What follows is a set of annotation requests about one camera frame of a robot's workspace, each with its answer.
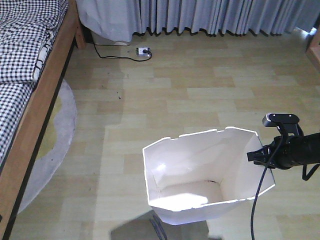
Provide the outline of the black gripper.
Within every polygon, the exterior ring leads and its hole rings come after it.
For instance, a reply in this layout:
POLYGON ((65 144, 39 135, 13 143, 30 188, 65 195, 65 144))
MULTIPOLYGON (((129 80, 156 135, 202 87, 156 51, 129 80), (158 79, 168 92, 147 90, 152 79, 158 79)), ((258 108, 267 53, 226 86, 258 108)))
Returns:
POLYGON ((291 166, 285 166, 284 163, 281 163, 285 145, 286 140, 284 137, 276 136, 266 147, 247 152, 248 161, 253 162, 258 166, 265 166, 269 169, 290 169, 291 166))

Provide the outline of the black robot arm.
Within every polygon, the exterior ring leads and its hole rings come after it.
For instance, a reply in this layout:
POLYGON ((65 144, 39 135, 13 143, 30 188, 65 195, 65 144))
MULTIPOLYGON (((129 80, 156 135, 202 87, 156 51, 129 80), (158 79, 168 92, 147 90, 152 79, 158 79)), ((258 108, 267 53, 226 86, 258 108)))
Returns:
POLYGON ((271 144, 247 153, 249 162, 271 169, 287 170, 295 166, 318 164, 320 162, 320 134, 291 136, 289 142, 282 143, 276 136, 271 144))

